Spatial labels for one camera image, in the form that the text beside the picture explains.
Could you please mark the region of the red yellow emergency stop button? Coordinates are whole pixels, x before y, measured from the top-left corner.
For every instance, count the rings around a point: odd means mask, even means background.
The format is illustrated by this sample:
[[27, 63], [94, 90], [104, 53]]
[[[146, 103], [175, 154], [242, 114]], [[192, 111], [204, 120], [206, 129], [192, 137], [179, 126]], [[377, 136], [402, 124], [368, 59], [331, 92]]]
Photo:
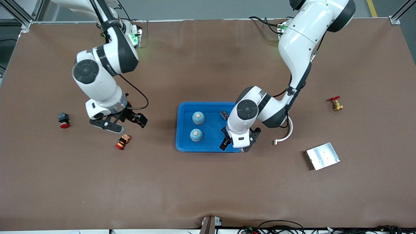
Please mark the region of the red yellow emergency stop button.
[[119, 150], [124, 150], [126, 144], [130, 141], [131, 137], [127, 134], [123, 134], [120, 138], [119, 138], [119, 142], [115, 145], [115, 147]]

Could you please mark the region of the white curved pipe bracket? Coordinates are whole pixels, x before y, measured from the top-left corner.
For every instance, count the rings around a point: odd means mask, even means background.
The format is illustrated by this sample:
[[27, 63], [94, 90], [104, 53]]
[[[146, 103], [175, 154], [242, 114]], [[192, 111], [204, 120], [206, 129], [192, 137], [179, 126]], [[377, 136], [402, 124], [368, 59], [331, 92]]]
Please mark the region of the white curved pipe bracket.
[[292, 135], [293, 121], [290, 118], [290, 116], [287, 117], [287, 123], [288, 123], [288, 128], [289, 128], [289, 131], [288, 131], [287, 135], [282, 139], [275, 139], [274, 142], [273, 142], [273, 145], [278, 145], [279, 142], [283, 142], [283, 141], [287, 140]]

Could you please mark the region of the aluminium frame strut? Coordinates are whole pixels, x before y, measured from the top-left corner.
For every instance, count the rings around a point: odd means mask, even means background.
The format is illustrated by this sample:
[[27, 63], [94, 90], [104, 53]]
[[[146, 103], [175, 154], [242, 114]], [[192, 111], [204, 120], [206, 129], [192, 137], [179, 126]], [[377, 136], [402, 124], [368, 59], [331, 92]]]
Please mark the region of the aluminium frame strut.
[[0, 26], [30, 28], [39, 22], [48, 0], [0, 0]]
[[416, 4], [416, 0], [407, 0], [393, 15], [389, 16], [391, 25], [400, 25], [400, 18]]

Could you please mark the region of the brown table cover sheet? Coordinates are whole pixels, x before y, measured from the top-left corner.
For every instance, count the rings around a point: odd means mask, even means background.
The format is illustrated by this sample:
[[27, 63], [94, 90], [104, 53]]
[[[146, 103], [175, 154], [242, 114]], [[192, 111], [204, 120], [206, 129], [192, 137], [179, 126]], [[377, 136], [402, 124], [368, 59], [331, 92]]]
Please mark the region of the brown table cover sheet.
[[[257, 122], [251, 150], [230, 154], [178, 151], [178, 106], [234, 102], [252, 85], [284, 90], [277, 37], [250, 20], [144, 30], [125, 77], [149, 98], [149, 121], [124, 123], [125, 150], [89, 124], [71, 76], [76, 54], [103, 44], [98, 28], [33, 25], [20, 35], [0, 87], [0, 230], [193, 228], [208, 215], [228, 226], [416, 227], [416, 65], [400, 27], [353, 19], [328, 33], [290, 110], [291, 137], [274, 146], [285, 129]], [[340, 162], [314, 170], [306, 150], [329, 142]]]

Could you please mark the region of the red mushroom button blue base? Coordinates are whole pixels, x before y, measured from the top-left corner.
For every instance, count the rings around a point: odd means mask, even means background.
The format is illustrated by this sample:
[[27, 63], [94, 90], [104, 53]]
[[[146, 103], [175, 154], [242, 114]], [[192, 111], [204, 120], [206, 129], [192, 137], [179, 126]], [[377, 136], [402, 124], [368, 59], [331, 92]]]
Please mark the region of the red mushroom button blue base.
[[58, 122], [60, 123], [60, 128], [62, 129], [70, 127], [69, 116], [65, 112], [58, 114]]

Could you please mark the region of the silver metal plate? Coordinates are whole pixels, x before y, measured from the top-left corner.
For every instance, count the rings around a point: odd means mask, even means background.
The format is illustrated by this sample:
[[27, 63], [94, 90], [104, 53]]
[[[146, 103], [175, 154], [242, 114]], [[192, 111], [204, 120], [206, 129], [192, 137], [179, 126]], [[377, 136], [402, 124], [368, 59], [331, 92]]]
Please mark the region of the silver metal plate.
[[306, 155], [314, 170], [320, 170], [340, 162], [340, 159], [330, 142], [306, 150]]

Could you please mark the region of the blue plastic tray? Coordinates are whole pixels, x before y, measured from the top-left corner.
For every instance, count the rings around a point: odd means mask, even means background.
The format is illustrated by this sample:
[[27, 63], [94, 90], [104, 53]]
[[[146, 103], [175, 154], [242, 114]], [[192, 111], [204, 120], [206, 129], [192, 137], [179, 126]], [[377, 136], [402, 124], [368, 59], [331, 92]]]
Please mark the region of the blue plastic tray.
[[[181, 152], [223, 152], [220, 145], [224, 139], [221, 129], [226, 120], [222, 111], [230, 114], [235, 103], [233, 102], [183, 102], [178, 107], [176, 127], [176, 148]], [[202, 124], [195, 124], [192, 120], [195, 112], [205, 116]], [[202, 139], [195, 142], [191, 139], [192, 130], [199, 129]]]

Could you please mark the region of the grey metal edge bracket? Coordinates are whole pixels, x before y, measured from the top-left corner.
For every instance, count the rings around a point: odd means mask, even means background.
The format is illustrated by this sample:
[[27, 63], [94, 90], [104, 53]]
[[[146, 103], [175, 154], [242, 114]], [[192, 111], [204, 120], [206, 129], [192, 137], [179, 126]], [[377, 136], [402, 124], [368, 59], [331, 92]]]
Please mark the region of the grey metal edge bracket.
[[218, 228], [222, 227], [222, 219], [218, 216], [206, 216], [201, 223], [199, 234], [219, 234]]

